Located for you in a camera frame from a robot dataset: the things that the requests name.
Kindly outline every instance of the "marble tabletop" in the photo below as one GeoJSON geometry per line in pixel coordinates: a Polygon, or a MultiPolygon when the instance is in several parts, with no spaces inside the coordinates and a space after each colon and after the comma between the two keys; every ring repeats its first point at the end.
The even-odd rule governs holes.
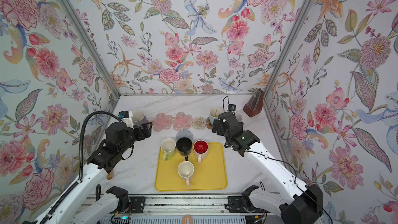
{"type": "MultiPolygon", "coordinates": [[[[222,109],[222,99],[224,96],[122,96],[117,103],[115,113],[120,111],[143,111],[148,120],[156,117],[160,112],[176,116],[178,112],[184,112],[192,117],[209,116],[209,111],[213,107],[222,109]]],[[[251,130],[269,152],[281,159],[271,128],[269,126],[264,110],[255,117],[248,117],[242,110],[243,106],[250,99],[250,95],[229,95],[229,102],[236,104],[237,112],[243,115],[244,130],[251,130]]],[[[224,145],[223,136],[217,136],[210,129],[196,130],[189,129],[193,133],[193,141],[198,139],[207,142],[220,142],[224,145]]],[[[104,179],[101,182],[102,193],[112,186],[126,189],[129,194],[168,194],[173,192],[159,192],[155,189],[155,178],[157,172],[159,147],[162,140],[166,138],[176,138],[177,131],[173,126],[168,130],[155,132],[152,136],[134,144],[133,155],[122,162],[119,162],[113,169],[111,180],[104,179]]],[[[263,175],[256,165],[250,163],[246,158],[241,157],[237,152],[230,148],[224,148],[224,160],[227,174],[228,186],[223,190],[213,191],[180,191],[179,193],[237,193],[242,192],[251,185],[260,185],[260,181],[265,185],[266,191],[276,192],[276,188],[263,175]]]]}

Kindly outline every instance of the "mug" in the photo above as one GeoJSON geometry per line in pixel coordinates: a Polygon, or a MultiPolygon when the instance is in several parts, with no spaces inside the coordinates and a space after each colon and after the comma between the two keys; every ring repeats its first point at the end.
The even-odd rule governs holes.
{"type": "Polygon", "coordinates": [[[243,115],[240,112],[233,112],[233,113],[235,114],[236,120],[238,122],[241,122],[243,119],[243,115]]]}
{"type": "Polygon", "coordinates": [[[139,128],[142,128],[142,124],[148,123],[145,113],[141,111],[133,112],[131,120],[134,123],[134,125],[138,126],[139,128]]]}
{"type": "Polygon", "coordinates": [[[193,145],[193,152],[195,157],[198,159],[198,163],[202,162],[202,159],[207,157],[209,152],[209,145],[206,141],[198,140],[193,145]]]}
{"type": "Polygon", "coordinates": [[[215,119],[218,119],[217,117],[222,113],[222,110],[220,108],[212,108],[210,109],[209,112],[209,120],[210,124],[213,125],[213,122],[215,119]]]}
{"type": "Polygon", "coordinates": [[[164,152],[163,161],[167,161],[176,154],[176,142],[172,138],[167,138],[160,144],[160,149],[164,152]]]}
{"type": "Polygon", "coordinates": [[[193,164],[189,161],[181,162],[177,168],[179,176],[187,182],[187,187],[189,187],[189,180],[192,178],[194,170],[193,164]]]}
{"type": "Polygon", "coordinates": [[[192,141],[189,138],[180,138],[176,143],[176,147],[178,153],[185,157],[185,161],[188,161],[188,155],[192,151],[192,141]]]}

